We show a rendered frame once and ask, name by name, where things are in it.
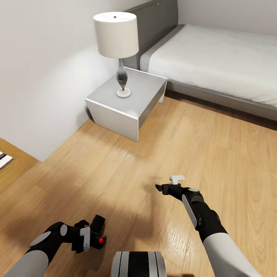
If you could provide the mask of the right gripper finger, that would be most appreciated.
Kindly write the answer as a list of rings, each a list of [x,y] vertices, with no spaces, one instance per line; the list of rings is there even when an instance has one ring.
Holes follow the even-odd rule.
[[[158,191],[160,191],[160,192],[162,191],[162,185],[157,185],[157,184],[156,184],[155,186],[156,186],[156,188],[158,189]]]

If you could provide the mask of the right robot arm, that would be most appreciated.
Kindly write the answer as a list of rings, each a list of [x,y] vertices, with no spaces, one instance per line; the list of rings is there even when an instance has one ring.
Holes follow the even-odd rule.
[[[215,277],[262,277],[244,256],[225,228],[216,211],[204,202],[197,189],[181,187],[183,175],[173,175],[170,184],[155,185],[163,195],[181,200],[209,257]]]

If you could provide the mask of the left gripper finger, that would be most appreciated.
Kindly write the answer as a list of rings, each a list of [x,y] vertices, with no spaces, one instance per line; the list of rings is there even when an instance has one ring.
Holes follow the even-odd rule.
[[[81,249],[76,250],[76,254],[81,253],[81,252],[83,252],[83,251],[84,251],[84,247],[81,248]]]
[[[85,221],[85,220],[82,220],[82,221],[85,222],[85,227],[89,226],[89,223],[87,221]]]

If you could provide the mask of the digital camera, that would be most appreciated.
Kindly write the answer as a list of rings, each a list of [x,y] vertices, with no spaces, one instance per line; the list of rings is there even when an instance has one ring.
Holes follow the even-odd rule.
[[[93,222],[90,225],[90,246],[96,249],[102,249],[107,237],[101,236],[101,229],[104,225],[105,218],[99,215],[96,215],[93,219]]]

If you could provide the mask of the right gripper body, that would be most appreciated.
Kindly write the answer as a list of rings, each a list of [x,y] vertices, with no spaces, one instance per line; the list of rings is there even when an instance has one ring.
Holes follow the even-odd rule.
[[[162,185],[162,194],[163,195],[172,195],[176,198],[175,192],[178,187],[181,187],[181,184],[172,185],[172,184],[163,184]]]

